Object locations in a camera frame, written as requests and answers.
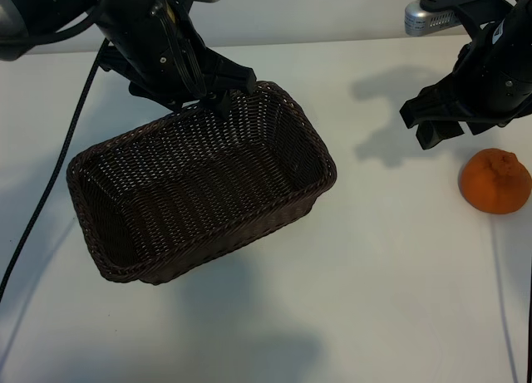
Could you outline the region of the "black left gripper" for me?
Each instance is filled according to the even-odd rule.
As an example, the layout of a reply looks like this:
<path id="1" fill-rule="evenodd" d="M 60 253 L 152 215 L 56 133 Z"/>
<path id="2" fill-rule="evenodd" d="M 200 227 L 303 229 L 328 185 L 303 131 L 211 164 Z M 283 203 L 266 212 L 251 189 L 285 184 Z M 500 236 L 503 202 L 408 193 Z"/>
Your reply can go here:
<path id="1" fill-rule="evenodd" d="M 97 22 L 111 43 L 101 67 L 125 77 L 133 96 L 173 111 L 205 101 L 218 118 L 228 119 L 230 91 L 252 94 L 256 75 L 206 48 L 190 20 L 194 2 L 216 0 L 108 0 Z"/>

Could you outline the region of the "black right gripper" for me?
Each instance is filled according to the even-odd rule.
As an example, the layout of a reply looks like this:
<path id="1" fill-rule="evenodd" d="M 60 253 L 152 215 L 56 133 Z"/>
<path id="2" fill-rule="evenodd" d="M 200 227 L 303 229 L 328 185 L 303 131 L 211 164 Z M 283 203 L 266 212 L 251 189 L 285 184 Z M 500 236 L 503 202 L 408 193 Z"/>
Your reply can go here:
<path id="1" fill-rule="evenodd" d="M 423 150 L 531 114 L 531 20 L 505 18 L 462 47 L 452 72 L 400 109 Z"/>

